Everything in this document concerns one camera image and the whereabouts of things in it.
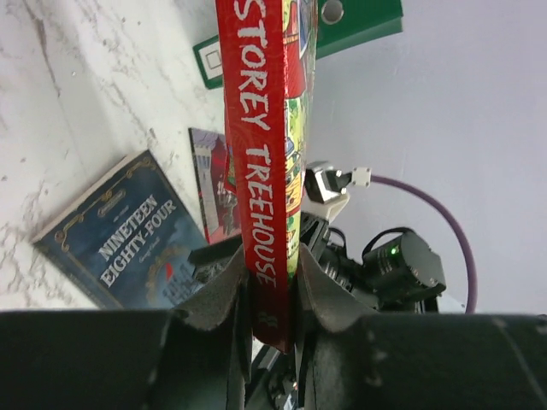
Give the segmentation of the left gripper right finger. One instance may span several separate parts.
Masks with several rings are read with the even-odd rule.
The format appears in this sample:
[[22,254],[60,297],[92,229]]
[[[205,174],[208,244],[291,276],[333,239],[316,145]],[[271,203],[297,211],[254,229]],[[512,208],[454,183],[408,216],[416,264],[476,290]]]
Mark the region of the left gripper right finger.
[[376,313],[301,248],[297,389],[303,409],[543,409],[546,321]]

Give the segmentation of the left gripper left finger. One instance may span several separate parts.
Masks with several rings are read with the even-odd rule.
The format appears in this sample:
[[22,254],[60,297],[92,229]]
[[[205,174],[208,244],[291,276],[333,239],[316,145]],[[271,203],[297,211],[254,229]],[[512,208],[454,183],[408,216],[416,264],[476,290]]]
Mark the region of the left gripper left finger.
[[248,277],[238,251],[176,308],[3,313],[2,408],[242,408]]

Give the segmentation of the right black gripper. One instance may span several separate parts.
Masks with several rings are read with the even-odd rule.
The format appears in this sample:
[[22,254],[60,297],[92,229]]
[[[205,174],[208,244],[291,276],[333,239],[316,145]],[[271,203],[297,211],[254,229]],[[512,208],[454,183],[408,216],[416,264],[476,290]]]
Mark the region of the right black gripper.
[[360,262],[347,254],[344,233],[327,220],[302,214],[300,240],[322,271],[359,302],[377,312],[438,313],[446,290],[441,258],[408,227],[376,235]]

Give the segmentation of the blue Nineteen Eighty-Four book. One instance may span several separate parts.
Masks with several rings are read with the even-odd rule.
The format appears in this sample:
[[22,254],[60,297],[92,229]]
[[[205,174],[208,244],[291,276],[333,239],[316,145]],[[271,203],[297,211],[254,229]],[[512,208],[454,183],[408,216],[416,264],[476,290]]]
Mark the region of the blue Nineteen Eighty-Four book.
[[99,308],[173,308],[204,235],[150,151],[124,157],[32,240]]

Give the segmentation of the purple castle cover book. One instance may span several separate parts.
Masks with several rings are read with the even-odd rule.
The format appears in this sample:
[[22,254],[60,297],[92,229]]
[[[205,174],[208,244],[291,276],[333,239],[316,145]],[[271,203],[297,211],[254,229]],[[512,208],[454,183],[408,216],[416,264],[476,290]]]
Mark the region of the purple castle cover book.
[[218,243],[240,233],[237,197],[225,185],[226,139],[190,128],[189,140],[204,234],[209,244]]

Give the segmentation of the red Treehouse book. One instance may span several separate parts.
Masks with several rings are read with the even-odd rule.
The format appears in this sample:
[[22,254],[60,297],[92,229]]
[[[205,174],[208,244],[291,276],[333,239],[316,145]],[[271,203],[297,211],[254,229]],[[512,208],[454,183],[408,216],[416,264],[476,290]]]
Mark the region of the red Treehouse book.
[[288,353],[300,248],[306,148],[315,82],[315,1],[216,3],[229,145],[251,322]]

